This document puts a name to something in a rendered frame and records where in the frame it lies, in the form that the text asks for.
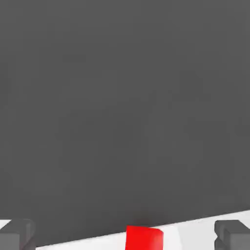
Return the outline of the small red cube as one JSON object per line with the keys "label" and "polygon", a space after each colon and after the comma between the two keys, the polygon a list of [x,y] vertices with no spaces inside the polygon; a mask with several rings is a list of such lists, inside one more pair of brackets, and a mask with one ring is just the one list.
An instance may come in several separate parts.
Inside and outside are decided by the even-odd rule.
{"label": "small red cube", "polygon": [[125,250],[163,250],[164,233],[155,228],[127,226]]}

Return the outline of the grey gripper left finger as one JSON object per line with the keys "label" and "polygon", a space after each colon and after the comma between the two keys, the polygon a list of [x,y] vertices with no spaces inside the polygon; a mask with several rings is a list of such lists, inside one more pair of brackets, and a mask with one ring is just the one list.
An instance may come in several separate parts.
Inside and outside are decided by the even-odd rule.
{"label": "grey gripper left finger", "polygon": [[36,250],[35,232],[32,220],[11,220],[0,229],[0,250]]}

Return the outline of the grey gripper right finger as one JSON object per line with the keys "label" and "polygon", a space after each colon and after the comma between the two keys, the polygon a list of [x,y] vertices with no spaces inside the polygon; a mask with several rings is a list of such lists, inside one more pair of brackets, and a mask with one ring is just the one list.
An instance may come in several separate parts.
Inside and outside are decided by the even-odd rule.
{"label": "grey gripper right finger", "polygon": [[239,220],[217,220],[214,250],[250,250],[250,229]]}

